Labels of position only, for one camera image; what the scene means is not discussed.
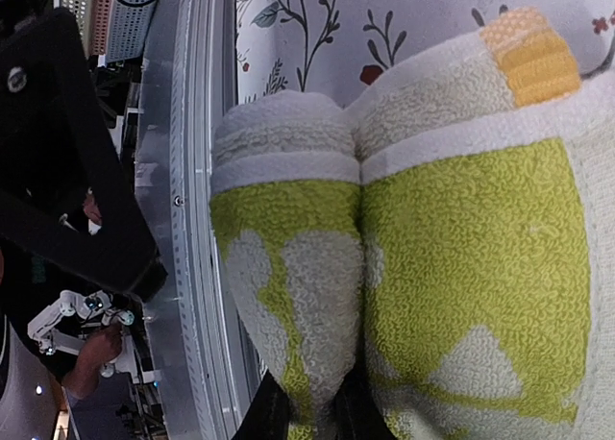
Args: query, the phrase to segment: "towel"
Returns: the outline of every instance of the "towel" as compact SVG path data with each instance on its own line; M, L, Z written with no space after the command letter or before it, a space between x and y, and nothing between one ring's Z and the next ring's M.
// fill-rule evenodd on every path
M400 439L615 438L615 74L581 85L563 40L524 22L349 107L366 360Z
M328 97L283 91L232 110L214 138L211 219L226 282L289 395L289 439L333 440L353 368L363 252L359 164Z

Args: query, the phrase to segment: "person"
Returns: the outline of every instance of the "person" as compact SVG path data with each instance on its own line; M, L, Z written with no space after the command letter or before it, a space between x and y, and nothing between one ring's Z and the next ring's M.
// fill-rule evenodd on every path
M95 217L102 224L93 197L84 203L86 217L73 217L71 225L87 228L87 220ZM66 274L60 268L30 255L7 240L0 240L0 311L8 318L18 336L55 379L75 398L84 399L97 388L101 366L117 358L122 352L121 327L111 325L93 333L78 356L56 352L41 354L38 344L28 336L28 324L47 306L54 303L65 290L84 296L97 288L87 281ZM77 335L81 323L77 317L64 318L56 328L60 332Z

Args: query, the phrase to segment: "screw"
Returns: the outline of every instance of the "screw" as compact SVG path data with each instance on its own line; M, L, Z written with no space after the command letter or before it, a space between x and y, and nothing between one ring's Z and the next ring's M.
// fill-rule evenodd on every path
M21 67L13 67L9 72L9 78L7 80L7 87L9 92L15 94L21 91L28 83L28 76L26 71Z

